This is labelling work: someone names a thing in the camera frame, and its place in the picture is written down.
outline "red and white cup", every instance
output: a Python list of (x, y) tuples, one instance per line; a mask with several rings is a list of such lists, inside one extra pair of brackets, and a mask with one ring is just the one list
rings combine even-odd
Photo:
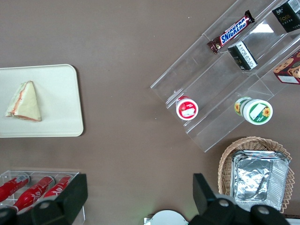
[(198, 114), (198, 105), (187, 96), (182, 96), (176, 101), (176, 113), (182, 120), (192, 120)]

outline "clear acrylic shelf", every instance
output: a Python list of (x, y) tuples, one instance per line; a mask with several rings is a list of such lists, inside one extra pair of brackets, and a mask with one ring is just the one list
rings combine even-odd
[[(287, 86), (276, 78), (273, 69), (299, 49), (300, 29), (286, 33), (272, 13), (284, 2), (286, 0), (237, 0), (152, 84), (153, 91), (203, 151), (244, 121), (234, 111), (237, 99), (248, 96), (269, 100)], [(255, 23), (214, 54), (207, 43), (247, 10)], [(227, 49), (241, 40), (258, 63), (251, 71), (241, 70)], [(175, 102), (181, 96), (188, 96), (198, 104), (199, 113), (193, 120), (184, 121), (177, 116)]]
[[(55, 183), (57, 183), (62, 177), (67, 174), (73, 175), (74, 177), (78, 175), (78, 172), (37, 172), (37, 171), (11, 171), (8, 170), (5, 173), (0, 175), (0, 186), (4, 183), (10, 181), (14, 177), (27, 173), (30, 176), (30, 182), (26, 184), (24, 187), (16, 191), (13, 195), (8, 197), (6, 200), (0, 203), (0, 208), (7, 207), (13, 205), (20, 195), (30, 188), (32, 185), (36, 184), (39, 180), (41, 180), (45, 176), (51, 176), (55, 179)], [(82, 207), (81, 211), (78, 213), (76, 219), (73, 222), (73, 225), (82, 225), (85, 221), (84, 207)]]

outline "candy bar wrapper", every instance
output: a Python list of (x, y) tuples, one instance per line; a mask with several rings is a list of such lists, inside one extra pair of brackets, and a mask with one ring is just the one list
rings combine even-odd
[(280, 210), (289, 163), (280, 152), (236, 152), (232, 156), (231, 196), (247, 211), (257, 204)]
[(245, 15), (239, 19), (235, 24), (233, 24), (229, 29), (225, 30), (219, 37), (216, 37), (207, 45), (211, 50), (217, 54), (217, 52), (226, 45), (231, 39), (234, 39), (239, 35), (247, 26), (254, 23), (255, 19), (250, 14), (250, 11), (246, 11)]

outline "white plate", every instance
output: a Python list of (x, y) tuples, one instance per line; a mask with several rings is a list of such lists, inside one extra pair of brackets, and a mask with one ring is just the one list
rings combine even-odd
[[(33, 81), (41, 122), (5, 117), (21, 83)], [(0, 69), (0, 137), (79, 136), (83, 119), (77, 74), (68, 64)]]
[(144, 225), (187, 225), (185, 218), (172, 210), (162, 210), (156, 213), (150, 220), (144, 219)]

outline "yogurt cup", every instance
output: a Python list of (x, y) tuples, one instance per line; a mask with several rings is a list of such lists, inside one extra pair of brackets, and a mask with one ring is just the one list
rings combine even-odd
[[(238, 104), (240, 104), (239, 113), (237, 110)], [(270, 103), (249, 97), (243, 97), (237, 100), (234, 109), (238, 115), (243, 116), (246, 121), (254, 125), (267, 123), (273, 115), (273, 108)]]
[(198, 105), (187, 96), (182, 96), (176, 101), (176, 113), (182, 120), (192, 120), (198, 114)]

